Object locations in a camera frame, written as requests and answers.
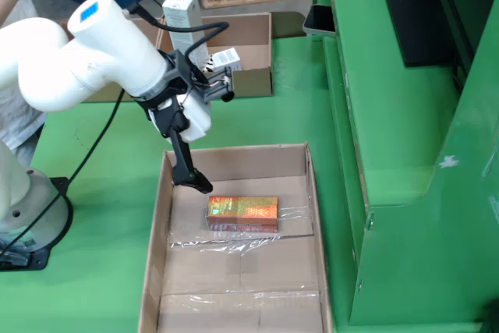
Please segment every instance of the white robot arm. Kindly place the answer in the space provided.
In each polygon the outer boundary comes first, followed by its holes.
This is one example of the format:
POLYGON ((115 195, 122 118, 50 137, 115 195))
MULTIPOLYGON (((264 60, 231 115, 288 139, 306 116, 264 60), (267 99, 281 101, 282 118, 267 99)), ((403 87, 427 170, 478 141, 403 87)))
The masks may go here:
MULTIPOLYGON (((135 10, 165 28, 138 5, 135 10)), ((207 38, 228 24, 202 28, 213 27, 218 30, 207 38)), ((0 90, 19 84, 32 107, 58 112, 116 82, 172 142, 177 158, 174 184, 212 191, 193 166, 188 142, 205 136, 211 127, 212 99, 233 98, 230 70, 221 79, 207 79, 188 56, 157 51, 114 0, 87 0, 69 19, 68 29, 72 41, 47 19, 25 19, 0 29, 0 90)), ((46 266, 50 249, 73 218, 65 188, 67 182, 26 170, 0 141, 0 271, 46 266)))
POLYGON ((59 25, 46 19, 0 30, 0 62, 8 62, 0 66, 0 88, 18 81, 32 107, 58 112, 118 83, 173 143, 174 183, 209 193, 213 187, 193 167, 187 143, 211 128, 212 99, 233 98, 230 71, 210 82, 179 51, 157 51, 114 0, 85 1, 69 19, 68 30, 74 36, 70 42, 59 25))

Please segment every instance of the green metal cabinet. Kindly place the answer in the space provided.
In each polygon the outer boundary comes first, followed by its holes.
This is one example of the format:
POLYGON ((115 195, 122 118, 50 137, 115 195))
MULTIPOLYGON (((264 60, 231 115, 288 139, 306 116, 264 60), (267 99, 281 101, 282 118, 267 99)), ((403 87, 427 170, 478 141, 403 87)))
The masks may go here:
POLYGON ((337 327, 477 331, 499 297, 499 0, 460 97, 448 67, 404 67, 385 0, 314 1, 337 29, 324 53, 354 244, 329 254, 336 275, 355 263, 354 285, 331 279, 337 327))

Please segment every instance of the small white box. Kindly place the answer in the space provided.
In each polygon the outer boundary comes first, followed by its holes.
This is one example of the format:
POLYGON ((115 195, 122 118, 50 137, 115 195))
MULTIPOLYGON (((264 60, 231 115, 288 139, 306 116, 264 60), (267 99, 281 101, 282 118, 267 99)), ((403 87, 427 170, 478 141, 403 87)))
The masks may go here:
POLYGON ((218 73, 225 67, 230 67, 233 72, 242 70, 241 58, 237 55, 235 48, 213 54, 205 66, 204 72, 218 73))
MULTIPOLYGON (((203 25, 201 22, 201 11, 198 0, 165 0, 163 3, 163 12, 165 13, 166 23, 170 27, 198 27, 203 25)), ((196 33, 170 33, 173 48, 180 50, 183 54, 187 48, 198 42, 204 37, 203 31, 196 33)), ((199 46, 190 54, 190 60, 202 68, 208 60, 208 47, 206 43, 199 46)))

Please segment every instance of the holographic box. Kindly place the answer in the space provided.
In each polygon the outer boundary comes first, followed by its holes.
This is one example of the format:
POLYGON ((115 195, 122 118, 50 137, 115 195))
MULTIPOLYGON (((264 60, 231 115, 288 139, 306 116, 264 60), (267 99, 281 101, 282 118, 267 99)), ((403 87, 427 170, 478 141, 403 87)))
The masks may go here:
POLYGON ((211 196, 207 223, 214 231, 277 233, 278 198, 211 196))

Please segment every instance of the cardboard tray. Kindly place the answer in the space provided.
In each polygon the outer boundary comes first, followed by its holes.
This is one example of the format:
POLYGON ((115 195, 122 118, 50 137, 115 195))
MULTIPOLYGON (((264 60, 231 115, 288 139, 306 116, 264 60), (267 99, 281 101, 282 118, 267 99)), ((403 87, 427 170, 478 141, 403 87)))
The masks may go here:
MULTIPOLYGON (((228 21, 230 27, 208 42, 210 55, 234 47, 241 58, 242 71, 234 72, 234 93, 236 97, 269 97, 272 87, 272 14, 202 17, 203 23, 228 21)), ((168 31, 151 26, 142 19, 133 22, 149 38, 157 49, 173 51, 168 31)), ((90 97, 87 102, 116 101, 121 88, 112 83, 90 97)), ((123 101, 132 101, 126 94, 123 101)))
POLYGON ((292 220, 284 214, 275 234, 207 231, 208 197, 172 185, 175 155, 165 153, 138 332, 332 332, 308 145, 192 154, 195 166, 212 181, 213 195, 279 196, 281 213, 293 206, 307 211, 292 220), (183 225, 189 218, 192 225, 183 225))

